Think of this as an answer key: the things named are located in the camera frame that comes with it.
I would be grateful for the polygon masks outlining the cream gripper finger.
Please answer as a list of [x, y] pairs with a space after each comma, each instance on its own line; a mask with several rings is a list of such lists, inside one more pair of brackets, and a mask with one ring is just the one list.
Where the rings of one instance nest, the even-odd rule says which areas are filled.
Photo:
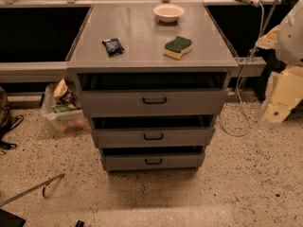
[[273, 27], [268, 33], [258, 38], [256, 46], [261, 49], [277, 49], [277, 35], [280, 25]]
[[303, 100], [303, 67], [288, 65], [274, 75], [273, 83], [260, 118], [260, 125], [265, 129], [279, 126]]

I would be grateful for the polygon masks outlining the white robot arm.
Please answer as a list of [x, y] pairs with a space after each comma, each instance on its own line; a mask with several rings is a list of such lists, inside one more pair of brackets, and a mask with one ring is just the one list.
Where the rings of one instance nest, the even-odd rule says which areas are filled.
[[261, 123], [269, 129], [281, 124], [303, 100], [303, 0], [298, 0], [278, 26], [259, 38], [256, 46], [274, 49], [286, 68], [274, 75], [266, 95]]

